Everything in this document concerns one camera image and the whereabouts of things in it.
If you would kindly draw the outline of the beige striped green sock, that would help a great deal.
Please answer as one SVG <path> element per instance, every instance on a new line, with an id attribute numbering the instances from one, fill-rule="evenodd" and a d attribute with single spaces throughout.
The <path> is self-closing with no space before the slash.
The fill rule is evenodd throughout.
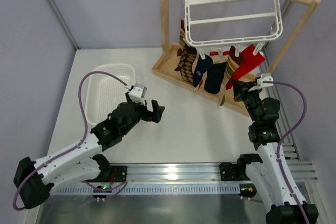
<path id="1" fill-rule="evenodd" d="M 228 59 L 226 61 L 226 69 L 224 72 L 224 78 L 222 81 L 222 86 L 224 91 L 221 94 L 220 106 L 224 105 L 226 93 L 229 89 L 232 88 L 232 79 L 234 72 L 238 69 L 238 67 L 244 61 L 244 57 L 242 53 L 238 50 L 237 47 L 231 46 L 228 51 Z"/>

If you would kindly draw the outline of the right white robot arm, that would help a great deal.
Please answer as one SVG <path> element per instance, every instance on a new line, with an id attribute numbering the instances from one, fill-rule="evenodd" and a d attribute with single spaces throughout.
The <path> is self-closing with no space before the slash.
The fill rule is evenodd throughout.
<path id="1" fill-rule="evenodd" d="M 273 83 L 261 78 L 253 82 L 233 81 L 234 100 L 244 104 L 253 122 L 248 136 L 257 151 L 241 155 L 237 164 L 265 205 L 266 223 L 316 223 L 318 209 L 299 190 L 283 153 L 283 138 L 276 127 L 280 101 L 259 96 L 262 88 Z"/>

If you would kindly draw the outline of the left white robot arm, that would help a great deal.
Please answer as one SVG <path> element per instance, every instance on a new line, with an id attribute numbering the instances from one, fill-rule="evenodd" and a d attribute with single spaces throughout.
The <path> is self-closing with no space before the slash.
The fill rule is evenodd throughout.
<path id="1" fill-rule="evenodd" d="M 32 209 L 64 185 L 105 178 L 110 163 L 102 152 L 120 143 L 140 121 L 160 122 L 165 107 L 155 100 L 151 103 L 152 111 L 146 103 L 128 99 L 104 121 L 86 131 L 81 140 L 49 156 L 21 159 L 13 179 L 16 187 L 13 208 L 17 211 Z"/>

